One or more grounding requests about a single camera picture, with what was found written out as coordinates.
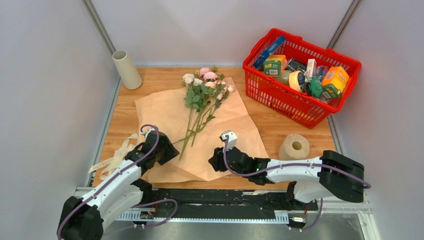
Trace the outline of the pink wrapping paper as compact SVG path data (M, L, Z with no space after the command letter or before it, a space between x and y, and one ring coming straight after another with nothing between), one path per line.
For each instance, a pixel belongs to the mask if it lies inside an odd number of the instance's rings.
M236 147L240 151L253 158L268 158L260 133L248 114L241 93L243 91L236 87L214 112L214 118L195 138L190 139L186 147L180 141L186 134L190 112L183 99L187 94L186 87L152 93L136 100L139 125L157 126L182 153L164 165L156 163L142 178L156 184L209 182L229 175L229 171L214 171L208 162L215 148L224 146L220 136L228 130L236 134Z

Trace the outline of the cream printed ribbon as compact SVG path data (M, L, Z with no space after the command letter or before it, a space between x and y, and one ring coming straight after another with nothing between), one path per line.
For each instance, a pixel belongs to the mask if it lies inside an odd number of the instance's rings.
M130 135L122 142L122 146L114 152L113 157L91 166L88 173L92 173L103 168L100 172L99 178L101 180L105 180L121 165L127 153L132 151L139 143L140 140L137 133Z

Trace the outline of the pink and white flower bunch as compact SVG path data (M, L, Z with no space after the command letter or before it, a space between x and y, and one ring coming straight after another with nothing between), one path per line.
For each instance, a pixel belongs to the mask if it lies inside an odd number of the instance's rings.
M182 77L187 88L183 98L184 105L189 109L189 114L185 135L177 141L182 142L179 160L182 159L188 143L194 144L197 134L215 118L215 111L235 91L235 86L225 82L225 75L217 74L217 71L216 66L202 67Z

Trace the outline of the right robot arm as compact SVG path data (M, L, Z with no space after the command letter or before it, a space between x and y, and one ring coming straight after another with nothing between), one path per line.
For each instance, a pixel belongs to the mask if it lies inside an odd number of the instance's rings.
M365 167L333 150L309 159L277 160L250 157L237 147L218 147L208 162L216 172L230 171L260 186L288 182L285 202L294 210L326 197L361 203L364 190L371 188L364 180Z

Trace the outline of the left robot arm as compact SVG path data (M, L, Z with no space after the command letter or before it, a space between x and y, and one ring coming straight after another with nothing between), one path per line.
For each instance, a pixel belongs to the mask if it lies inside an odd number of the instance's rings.
M69 197L62 208L59 240L100 240L106 229L129 208L153 201L152 184L141 177L155 164L179 155L168 136L150 125L145 141L130 150L103 182L81 197Z

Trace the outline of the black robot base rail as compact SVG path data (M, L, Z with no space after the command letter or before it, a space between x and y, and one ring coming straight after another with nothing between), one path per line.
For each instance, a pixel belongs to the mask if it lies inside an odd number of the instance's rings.
M135 224L170 222L277 224L300 227L309 213L317 213L320 201L302 203L290 199L284 190L230 190L156 188L148 202L153 206L136 207L117 220Z

